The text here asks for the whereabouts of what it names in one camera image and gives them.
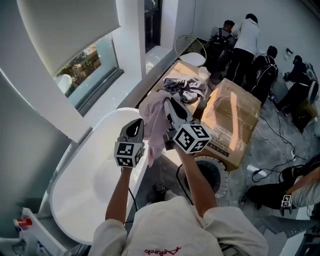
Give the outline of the flat cardboard box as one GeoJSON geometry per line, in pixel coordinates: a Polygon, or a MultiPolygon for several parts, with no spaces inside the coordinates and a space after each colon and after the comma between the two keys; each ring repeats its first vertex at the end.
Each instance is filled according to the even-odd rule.
{"type": "Polygon", "coordinates": [[[177,60],[165,73],[164,75],[155,83],[155,85],[149,90],[147,95],[152,91],[157,91],[163,88],[163,80],[169,74],[186,74],[190,76],[198,76],[206,82],[205,98],[198,98],[197,101],[192,104],[187,104],[186,107],[191,112],[195,119],[201,120],[204,109],[212,92],[211,80],[209,77],[209,72],[206,67],[196,67],[182,60],[177,60]]]}

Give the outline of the medium roller blind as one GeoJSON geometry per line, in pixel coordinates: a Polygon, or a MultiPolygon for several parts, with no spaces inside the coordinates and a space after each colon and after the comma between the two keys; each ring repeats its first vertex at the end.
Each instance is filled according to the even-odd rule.
{"type": "Polygon", "coordinates": [[[52,76],[120,26],[116,0],[17,0],[17,5],[30,40],[52,76]]]}

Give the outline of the chrome faucet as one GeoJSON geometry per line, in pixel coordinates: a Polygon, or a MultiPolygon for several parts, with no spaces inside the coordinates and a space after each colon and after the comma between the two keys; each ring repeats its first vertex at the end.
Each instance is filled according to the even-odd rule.
{"type": "Polygon", "coordinates": [[[14,243],[11,246],[11,248],[12,248],[13,253],[16,256],[27,256],[26,246],[27,246],[26,241],[24,239],[22,239],[16,243],[14,243]]]}

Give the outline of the pink cloth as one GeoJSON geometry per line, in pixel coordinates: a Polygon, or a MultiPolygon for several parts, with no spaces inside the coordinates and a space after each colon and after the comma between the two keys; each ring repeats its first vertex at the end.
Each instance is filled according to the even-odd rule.
{"type": "Polygon", "coordinates": [[[160,157],[165,143],[163,135],[170,128],[164,103],[172,96],[164,90],[151,91],[139,105],[139,114],[144,121],[144,140],[148,141],[148,166],[160,157]]]}

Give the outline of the round laundry basket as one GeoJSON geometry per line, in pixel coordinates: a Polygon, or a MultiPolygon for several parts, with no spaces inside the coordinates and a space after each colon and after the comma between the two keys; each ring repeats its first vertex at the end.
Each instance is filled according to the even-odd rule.
{"type": "Polygon", "coordinates": [[[215,198],[223,197],[228,189],[228,175],[225,164],[210,156],[198,156],[195,158],[195,162],[212,188],[215,198]]]}

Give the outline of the person's left forearm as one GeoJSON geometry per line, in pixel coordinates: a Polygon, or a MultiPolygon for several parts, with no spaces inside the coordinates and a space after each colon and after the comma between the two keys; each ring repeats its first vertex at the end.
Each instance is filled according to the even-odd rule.
{"type": "Polygon", "coordinates": [[[131,173],[132,168],[123,167],[121,169],[120,177],[106,209],[105,220],[117,220],[125,224],[131,173]]]}

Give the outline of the white bathtub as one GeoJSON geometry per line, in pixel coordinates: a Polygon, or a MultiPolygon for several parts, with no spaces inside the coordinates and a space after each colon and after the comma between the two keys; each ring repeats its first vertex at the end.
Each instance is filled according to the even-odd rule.
{"type": "Polygon", "coordinates": [[[91,245],[105,220],[121,169],[114,147],[121,129],[140,118],[138,109],[124,107],[105,115],[78,147],[55,179],[49,201],[56,224],[71,239],[91,245]]]}

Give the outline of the glass window pane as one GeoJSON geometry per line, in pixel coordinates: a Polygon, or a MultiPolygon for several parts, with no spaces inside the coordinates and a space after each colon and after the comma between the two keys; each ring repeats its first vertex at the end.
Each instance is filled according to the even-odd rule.
{"type": "Polygon", "coordinates": [[[79,52],[53,78],[73,107],[84,116],[124,73],[107,34],[79,52]]]}

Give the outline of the black framed window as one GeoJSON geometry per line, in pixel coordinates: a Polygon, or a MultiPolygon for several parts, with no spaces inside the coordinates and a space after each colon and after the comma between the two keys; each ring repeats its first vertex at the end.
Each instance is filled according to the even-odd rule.
{"type": "Polygon", "coordinates": [[[161,42],[163,0],[144,0],[145,52],[161,42]]]}

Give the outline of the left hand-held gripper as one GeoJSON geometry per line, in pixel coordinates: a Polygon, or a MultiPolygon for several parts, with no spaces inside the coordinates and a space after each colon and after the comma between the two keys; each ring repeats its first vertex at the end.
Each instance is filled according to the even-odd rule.
{"type": "Polygon", "coordinates": [[[135,168],[144,154],[145,123],[142,118],[137,118],[120,131],[114,146],[114,158],[118,167],[135,168]]]}

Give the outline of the grey clothes pile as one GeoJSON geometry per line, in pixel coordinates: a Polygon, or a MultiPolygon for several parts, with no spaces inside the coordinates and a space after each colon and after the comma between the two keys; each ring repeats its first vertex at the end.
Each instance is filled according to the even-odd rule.
{"type": "Polygon", "coordinates": [[[198,99],[205,98],[208,85],[203,79],[196,76],[168,75],[163,80],[163,89],[171,95],[179,95],[182,103],[192,104],[198,99]]]}

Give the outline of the white vanity cabinet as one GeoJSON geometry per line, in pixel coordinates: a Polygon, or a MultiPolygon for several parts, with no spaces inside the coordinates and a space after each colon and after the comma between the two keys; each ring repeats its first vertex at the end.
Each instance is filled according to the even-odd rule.
{"type": "Polygon", "coordinates": [[[61,231],[53,216],[23,208],[21,216],[14,219],[26,218],[32,220],[32,225],[18,227],[13,224],[19,241],[26,242],[26,256],[72,256],[78,243],[61,231]]]}

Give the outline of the person's left shoe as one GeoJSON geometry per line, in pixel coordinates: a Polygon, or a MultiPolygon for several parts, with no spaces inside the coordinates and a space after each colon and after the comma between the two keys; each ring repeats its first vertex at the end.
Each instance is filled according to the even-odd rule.
{"type": "Polygon", "coordinates": [[[151,192],[147,194],[146,202],[149,204],[154,204],[164,201],[167,191],[167,187],[165,187],[163,184],[153,184],[151,192]]]}

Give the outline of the black backpack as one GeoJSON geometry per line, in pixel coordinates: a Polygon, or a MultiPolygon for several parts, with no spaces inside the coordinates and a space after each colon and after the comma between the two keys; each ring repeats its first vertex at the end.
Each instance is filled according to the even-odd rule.
{"type": "Polygon", "coordinates": [[[214,35],[206,45],[207,65],[216,63],[218,66],[225,67],[228,60],[229,39],[232,35],[214,35]]]}
{"type": "Polygon", "coordinates": [[[269,93],[272,85],[277,80],[278,72],[277,65],[273,63],[260,67],[256,73],[256,86],[269,93]]]}

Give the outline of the wide roller blind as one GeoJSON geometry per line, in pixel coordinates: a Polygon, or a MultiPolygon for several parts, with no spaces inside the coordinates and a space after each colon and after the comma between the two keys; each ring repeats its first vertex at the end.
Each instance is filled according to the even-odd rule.
{"type": "Polygon", "coordinates": [[[71,140],[38,114],[0,71],[0,238],[16,238],[13,220],[37,212],[71,140]]]}

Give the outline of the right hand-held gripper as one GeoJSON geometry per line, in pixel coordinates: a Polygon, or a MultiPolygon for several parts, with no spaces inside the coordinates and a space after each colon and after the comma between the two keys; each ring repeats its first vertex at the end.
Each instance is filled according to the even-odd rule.
{"type": "Polygon", "coordinates": [[[210,135],[201,124],[195,124],[187,107],[175,98],[164,100],[165,117],[170,128],[163,136],[164,146],[167,151],[174,146],[181,148],[186,154],[201,152],[211,141],[210,135]]]}

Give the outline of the person's cream shirt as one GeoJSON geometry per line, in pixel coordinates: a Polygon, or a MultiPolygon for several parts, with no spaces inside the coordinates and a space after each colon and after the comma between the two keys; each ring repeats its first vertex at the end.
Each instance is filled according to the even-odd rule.
{"type": "Polygon", "coordinates": [[[224,256],[231,245],[248,256],[267,256],[268,244],[243,212],[214,207],[200,217],[182,196],[141,208],[130,232],[108,219],[94,232],[88,256],[224,256]]]}

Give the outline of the red bottle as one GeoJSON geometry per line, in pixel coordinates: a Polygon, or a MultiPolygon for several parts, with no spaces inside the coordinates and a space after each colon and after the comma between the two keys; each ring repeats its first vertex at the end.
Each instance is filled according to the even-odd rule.
{"type": "Polygon", "coordinates": [[[30,218],[16,218],[16,219],[13,219],[13,224],[16,227],[27,227],[27,226],[31,226],[33,222],[30,218]]]}

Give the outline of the large taped cardboard box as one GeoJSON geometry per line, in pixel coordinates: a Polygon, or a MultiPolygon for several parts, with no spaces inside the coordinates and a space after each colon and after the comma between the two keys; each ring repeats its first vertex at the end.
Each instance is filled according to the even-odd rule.
{"type": "Polygon", "coordinates": [[[209,96],[201,124],[211,141],[195,156],[220,160],[227,171],[240,167],[258,123],[261,102],[234,82],[223,79],[209,96]]]}

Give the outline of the person's right forearm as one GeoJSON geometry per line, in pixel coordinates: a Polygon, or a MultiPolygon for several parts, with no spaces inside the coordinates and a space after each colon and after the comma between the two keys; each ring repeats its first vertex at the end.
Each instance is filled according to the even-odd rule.
{"type": "Polygon", "coordinates": [[[198,215],[203,218],[209,209],[217,206],[214,191],[201,173],[193,155],[185,153],[178,145],[174,148],[184,168],[194,207],[198,215]]]}

